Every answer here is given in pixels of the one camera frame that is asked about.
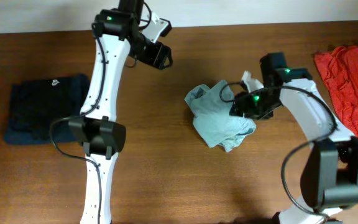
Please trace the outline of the light blue t-shirt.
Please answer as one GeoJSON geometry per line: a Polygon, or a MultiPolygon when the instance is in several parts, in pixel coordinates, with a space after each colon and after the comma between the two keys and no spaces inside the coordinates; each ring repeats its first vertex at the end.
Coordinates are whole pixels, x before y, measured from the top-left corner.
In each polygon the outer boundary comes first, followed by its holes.
{"type": "Polygon", "coordinates": [[[234,94],[225,80],[212,88],[198,85],[185,96],[185,102],[194,115],[193,126],[210,148],[221,146],[230,152],[256,130],[253,120],[229,114],[233,103],[224,100],[233,99],[234,94]]]}

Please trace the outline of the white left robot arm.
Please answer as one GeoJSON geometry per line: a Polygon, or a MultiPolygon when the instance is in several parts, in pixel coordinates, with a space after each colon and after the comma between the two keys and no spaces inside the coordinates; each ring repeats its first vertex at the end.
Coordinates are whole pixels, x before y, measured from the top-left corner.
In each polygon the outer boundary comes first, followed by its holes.
{"type": "Polygon", "coordinates": [[[86,161],[84,223],[112,222],[111,189],[114,166],[126,141],[126,127],[117,123],[117,93],[126,59],[163,70],[173,64],[170,47],[158,41],[172,29],[171,22],[151,14],[144,26],[137,12],[102,10],[92,31],[96,57],[91,83],[80,115],[68,125],[81,143],[86,161]]]}

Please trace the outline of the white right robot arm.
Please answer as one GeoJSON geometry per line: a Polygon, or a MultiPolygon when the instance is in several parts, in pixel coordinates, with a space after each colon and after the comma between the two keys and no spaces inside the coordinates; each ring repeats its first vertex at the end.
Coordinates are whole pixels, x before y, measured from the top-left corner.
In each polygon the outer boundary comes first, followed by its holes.
{"type": "Polygon", "coordinates": [[[285,168],[294,153],[311,149],[300,178],[301,196],[273,217],[275,223],[332,223],[330,217],[358,204],[358,137],[329,109],[305,68],[276,68],[263,72],[263,81],[245,71],[239,85],[244,92],[233,99],[231,114],[260,119],[286,107],[307,141],[290,151],[280,171],[289,191],[285,168]]]}

